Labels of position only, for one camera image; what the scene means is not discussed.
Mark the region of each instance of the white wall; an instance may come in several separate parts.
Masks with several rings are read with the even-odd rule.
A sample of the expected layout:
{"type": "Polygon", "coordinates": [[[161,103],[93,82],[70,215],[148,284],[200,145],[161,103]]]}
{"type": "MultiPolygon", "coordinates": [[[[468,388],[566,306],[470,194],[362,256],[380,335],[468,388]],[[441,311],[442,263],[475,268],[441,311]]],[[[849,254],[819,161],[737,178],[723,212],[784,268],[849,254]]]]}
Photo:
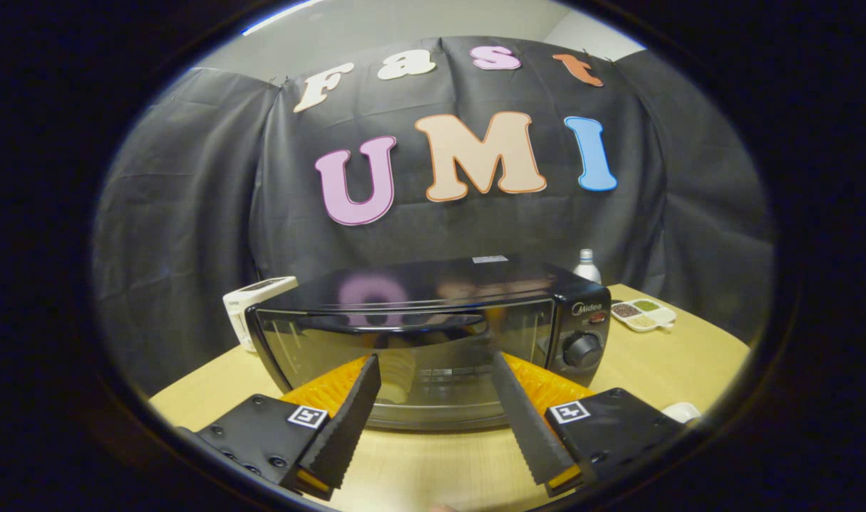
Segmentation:
{"type": "Polygon", "coordinates": [[[609,60],[619,60],[644,49],[640,43],[619,33],[616,29],[575,11],[566,14],[543,39],[543,42],[579,51],[585,50],[590,55],[609,60]]]}
{"type": "Polygon", "coordinates": [[[274,83],[332,68],[342,55],[435,36],[503,36],[542,41],[570,10],[550,0],[323,0],[197,64],[274,83]]]}

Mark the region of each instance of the toaster oven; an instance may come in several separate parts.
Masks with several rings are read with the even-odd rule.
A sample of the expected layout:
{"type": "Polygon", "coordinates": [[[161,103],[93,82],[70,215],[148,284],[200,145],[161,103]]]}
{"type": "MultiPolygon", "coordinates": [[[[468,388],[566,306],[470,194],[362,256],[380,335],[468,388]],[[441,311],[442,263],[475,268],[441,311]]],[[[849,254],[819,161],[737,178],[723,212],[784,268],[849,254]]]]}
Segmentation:
{"type": "Polygon", "coordinates": [[[332,272],[245,318],[283,391],[377,353],[382,386],[368,425],[449,430],[505,422],[489,375],[497,350],[589,385],[609,306],[596,282],[490,256],[332,272]]]}

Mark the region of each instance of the oven door handle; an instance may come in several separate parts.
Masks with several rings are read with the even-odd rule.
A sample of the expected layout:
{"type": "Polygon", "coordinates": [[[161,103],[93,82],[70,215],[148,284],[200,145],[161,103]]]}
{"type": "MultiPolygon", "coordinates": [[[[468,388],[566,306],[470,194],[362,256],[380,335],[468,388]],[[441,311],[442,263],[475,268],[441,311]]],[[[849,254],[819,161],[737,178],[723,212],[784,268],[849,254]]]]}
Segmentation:
{"type": "Polygon", "coordinates": [[[299,318],[297,326],[345,334],[423,334],[455,329],[481,334],[487,330],[487,319],[481,314],[330,314],[299,318]]]}

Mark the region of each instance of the wooden table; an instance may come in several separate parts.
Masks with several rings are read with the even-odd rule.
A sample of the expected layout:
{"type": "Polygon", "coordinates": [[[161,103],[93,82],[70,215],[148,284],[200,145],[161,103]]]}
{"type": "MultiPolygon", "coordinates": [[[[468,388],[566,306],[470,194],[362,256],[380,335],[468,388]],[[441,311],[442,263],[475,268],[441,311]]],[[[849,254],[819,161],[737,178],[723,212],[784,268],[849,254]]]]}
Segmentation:
{"type": "MultiPolygon", "coordinates": [[[[644,294],[609,286],[615,299],[644,294]]],[[[609,342],[590,388],[622,387],[663,409],[692,402],[705,412],[732,381],[749,349],[686,311],[673,330],[639,334],[609,320],[609,342]]],[[[193,431],[225,414],[253,393],[280,395],[260,358],[234,347],[151,398],[173,425],[193,431]]],[[[365,429],[341,489],[330,502],[346,512],[425,512],[447,503],[461,512],[527,510],[549,501],[535,486],[507,427],[449,434],[365,429]]]]}

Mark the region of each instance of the white tray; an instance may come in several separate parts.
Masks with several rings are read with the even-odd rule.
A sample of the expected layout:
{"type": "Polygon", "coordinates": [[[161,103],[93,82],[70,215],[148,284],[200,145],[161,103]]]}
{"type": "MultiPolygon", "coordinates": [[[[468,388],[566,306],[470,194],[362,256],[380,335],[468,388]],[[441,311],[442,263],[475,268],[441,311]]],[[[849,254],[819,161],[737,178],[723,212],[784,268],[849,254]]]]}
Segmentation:
{"type": "Polygon", "coordinates": [[[634,301],[617,302],[617,304],[613,304],[611,308],[609,308],[609,312],[611,312],[613,318],[621,321],[626,325],[626,327],[629,327],[632,331],[635,331],[636,333],[647,333],[647,331],[653,331],[658,327],[670,330],[671,328],[673,328],[673,322],[676,321],[676,311],[673,311],[667,306],[660,304],[660,302],[652,301],[652,299],[647,298],[634,299],[634,301]],[[642,308],[635,305],[636,302],[650,302],[651,304],[656,305],[657,309],[651,311],[644,311],[642,310],[642,308]],[[628,304],[629,306],[639,311],[639,313],[631,316],[619,316],[615,308],[620,304],[628,304]],[[647,319],[649,321],[653,321],[653,324],[650,326],[632,324],[633,320],[638,319],[647,319]]]}

